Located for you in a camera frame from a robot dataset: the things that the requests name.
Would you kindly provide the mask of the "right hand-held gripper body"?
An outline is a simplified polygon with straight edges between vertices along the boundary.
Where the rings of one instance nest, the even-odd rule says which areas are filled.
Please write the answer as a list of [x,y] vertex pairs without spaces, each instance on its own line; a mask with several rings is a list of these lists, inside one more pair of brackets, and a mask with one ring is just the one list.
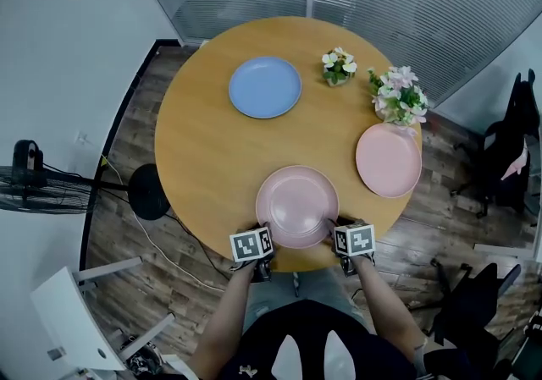
[[375,248],[373,224],[362,219],[337,217],[333,229],[333,251],[346,277],[357,273],[352,260],[355,257],[364,256],[375,264]]

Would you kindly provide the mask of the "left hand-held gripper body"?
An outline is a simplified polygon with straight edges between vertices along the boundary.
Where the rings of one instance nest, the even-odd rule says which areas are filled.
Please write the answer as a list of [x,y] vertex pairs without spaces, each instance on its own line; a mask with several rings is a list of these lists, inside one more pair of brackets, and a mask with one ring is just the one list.
[[258,233],[260,225],[256,224],[243,232],[230,236],[230,247],[234,259],[232,272],[254,265],[252,282],[263,283],[271,280],[271,261],[275,249],[272,234]]

